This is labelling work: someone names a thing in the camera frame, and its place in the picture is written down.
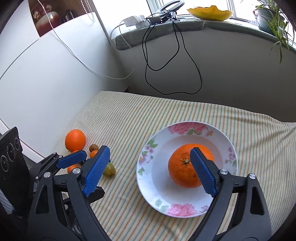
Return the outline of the striped tablecloth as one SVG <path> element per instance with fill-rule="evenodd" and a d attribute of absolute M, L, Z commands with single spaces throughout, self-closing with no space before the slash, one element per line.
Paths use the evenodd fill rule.
<path fill-rule="evenodd" d="M 92 204 L 112 240 L 188 240 L 212 198 L 202 187 L 176 185 L 172 153 L 205 146 L 218 167 L 254 173 L 275 233 L 295 205 L 295 123 L 229 106 L 102 91 L 68 130 L 81 130 L 84 149 L 110 148 L 116 176 L 101 178 L 105 196 Z"/>

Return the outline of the floral white plate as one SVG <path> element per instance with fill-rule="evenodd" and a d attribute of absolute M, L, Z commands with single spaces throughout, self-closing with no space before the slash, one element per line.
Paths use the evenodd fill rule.
<path fill-rule="evenodd" d="M 194 147 L 219 169 L 237 174 L 236 151 L 219 129 L 199 121 L 167 126 L 146 141 L 137 161 L 138 188 L 156 211 L 190 218 L 209 209 L 212 197 L 204 191 L 190 161 Z"/>

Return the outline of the tiny orange kumquat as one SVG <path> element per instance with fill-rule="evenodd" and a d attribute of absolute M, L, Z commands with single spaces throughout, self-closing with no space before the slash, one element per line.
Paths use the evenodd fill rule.
<path fill-rule="evenodd" d="M 93 151 L 90 153 L 89 157 L 90 157 L 90 158 L 95 157 L 95 155 L 97 154 L 97 152 L 98 152 L 98 150 L 93 150 Z"/>

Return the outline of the white cabinet panel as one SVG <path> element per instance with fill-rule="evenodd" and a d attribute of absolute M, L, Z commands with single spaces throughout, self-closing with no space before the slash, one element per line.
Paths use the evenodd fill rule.
<path fill-rule="evenodd" d="M 14 14 L 1 34 L 1 132 L 17 127 L 23 153 L 35 162 L 53 152 L 99 92 L 127 87 L 96 16 L 39 37 L 28 14 Z"/>

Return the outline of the yellow wavy bowl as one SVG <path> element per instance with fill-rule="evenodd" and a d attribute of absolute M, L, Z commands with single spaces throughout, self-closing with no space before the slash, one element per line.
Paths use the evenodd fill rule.
<path fill-rule="evenodd" d="M 229 19 L 233 12 L 229 10 L 219 10 L 217 6 L 211 5 L 210 7 L 196 7 L 189 8 L 187 11 L 194 17 L 206 21 L 224 21 Z"/>

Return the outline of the large orange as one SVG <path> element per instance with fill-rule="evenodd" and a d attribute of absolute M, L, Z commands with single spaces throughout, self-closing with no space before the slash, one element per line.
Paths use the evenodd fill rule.
<path fill-rule="evenodd" d="M 169 159 L 168 171 L 170 178 L 180 187 L 191 189 L 201 186 L 201 181 L 190 160 L 191 149 L 195 147 L 198 147 L 208 160 L 215 161 L 212 152 L 203 145 L 185 144 L 177 148 Z"/>

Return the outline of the small brown kiwi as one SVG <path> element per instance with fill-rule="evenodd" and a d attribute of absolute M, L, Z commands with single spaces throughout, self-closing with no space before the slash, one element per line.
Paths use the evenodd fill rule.
<path fill-rule="evenodd" d="M 97 144 L 91 144 L 89 147 L 89 151 L 93 152 L 93 151 L 97 151 L 99 150 L 99 146 Z"/>

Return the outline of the white power strip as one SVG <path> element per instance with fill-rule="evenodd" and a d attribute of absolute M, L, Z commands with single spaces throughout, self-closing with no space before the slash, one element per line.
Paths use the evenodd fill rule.
<path fill-rule="evenodd" d="M 149 21 L 144 15 L 130 16 L 123 20 L 126 27 L 135 26 L 137 29 L 145 28 L 149 26 Z"/>

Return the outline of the potted spider plant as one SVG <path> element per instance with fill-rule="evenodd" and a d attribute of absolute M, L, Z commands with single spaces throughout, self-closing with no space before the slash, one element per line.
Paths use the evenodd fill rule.
<path fill-rule="evenodd" d="M 255 7 L 259 18 L 259 29 L 272 34 L 276 41 L 271 47 L 278 46 L 279 65 L 283 60 L 283 49 L 288 51 L 295 46 L 295 28 L 288 20 L 288 17 L 275 1 L 257 1 L 259 5 Z"/>

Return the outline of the medium orange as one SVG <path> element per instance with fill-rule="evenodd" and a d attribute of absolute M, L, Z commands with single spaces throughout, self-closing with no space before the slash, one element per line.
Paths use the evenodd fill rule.
<path fill-rule="evenodd" d="M 71 130 L 65 138 L 65 147 L 71 153 L 84 148 L 86 143 L 85 134 L 78 129 Z"/>

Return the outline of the green kiwi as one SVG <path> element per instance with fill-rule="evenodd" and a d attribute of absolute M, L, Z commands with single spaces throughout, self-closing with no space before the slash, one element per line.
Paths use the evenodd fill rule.
<path fill-rule="evenodd" d="M 107 178 L 113 178 L 116 175 L 116 169 L 111 162 L 108 162 L 103 175 Z"/>

